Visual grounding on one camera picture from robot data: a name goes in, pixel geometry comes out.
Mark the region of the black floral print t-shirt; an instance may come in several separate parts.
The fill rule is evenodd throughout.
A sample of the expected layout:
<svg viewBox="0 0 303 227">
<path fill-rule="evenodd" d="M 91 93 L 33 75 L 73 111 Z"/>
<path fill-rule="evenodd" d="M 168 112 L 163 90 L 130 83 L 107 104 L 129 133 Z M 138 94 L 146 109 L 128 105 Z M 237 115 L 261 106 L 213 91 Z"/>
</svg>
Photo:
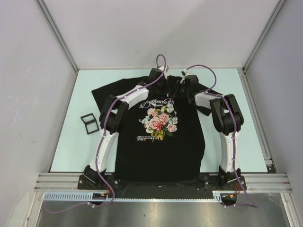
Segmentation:
<svg viewBox="0 0 303 227">
<path fill-rule="evenodd" d="M 119 96 L 144 77 L 121 79 L 92 91 L 101 111 L 109 95 Z M 178 182 L 198 178 L 205 139 L 198 113 L 210 110 L 169 96 L 181 77 L 168 76 L 164 94 L 149 94 L 129 109 L 117 141 L 115 177 L 131 182 Z"/>
</svg>

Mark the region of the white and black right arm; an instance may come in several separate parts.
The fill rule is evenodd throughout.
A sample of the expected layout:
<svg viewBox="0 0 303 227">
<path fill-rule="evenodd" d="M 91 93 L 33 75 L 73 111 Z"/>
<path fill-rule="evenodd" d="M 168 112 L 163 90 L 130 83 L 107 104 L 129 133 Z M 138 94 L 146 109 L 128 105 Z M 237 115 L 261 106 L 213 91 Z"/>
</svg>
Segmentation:
<svg viewBox="0 0 303 227">
<path fill-rule="evenodd" d="M 175 93 L 180 97 L 185 97 L 189 104 L 211 111 L 214 127 L 220 134 L 221 140 L 218 184 L 224 190 L 229 190 L 234 185 L 243 189 L 237 151 L 238 136 L 244 123 L 243 114 L 233 94 L 224 96 L 209 91 L 209 89 L 204 91 L 199 88 L 196 75 L 183 71 Z"/>
</svg>

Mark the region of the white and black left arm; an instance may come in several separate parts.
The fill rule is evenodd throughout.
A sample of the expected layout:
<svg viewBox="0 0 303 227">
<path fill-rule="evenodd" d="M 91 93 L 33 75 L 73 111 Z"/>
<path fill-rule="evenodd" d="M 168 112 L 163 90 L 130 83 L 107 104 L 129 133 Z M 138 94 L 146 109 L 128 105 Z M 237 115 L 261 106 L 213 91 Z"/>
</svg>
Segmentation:
<svg viewBox="0 0 303 227">
<path fill-rule="evenodd" d="M 148 95 L 156 89 L 155 85 L 168 77 L 168 70 L 167 66 L 153 68 L 146 80 L 140 81 L 138 85 L 122 95 L 109 95 L 105 99 L 99 118 L 100 140 L 92 161 L 84 168 L 83 174 L 79 177 L 78 189 L 94 190 L 100 189 L 103 185 L 112 189 L 104 174 L 113 142 L 125 123 L 129 109 L 140 101 L 146 100 Z"/>
</svg>

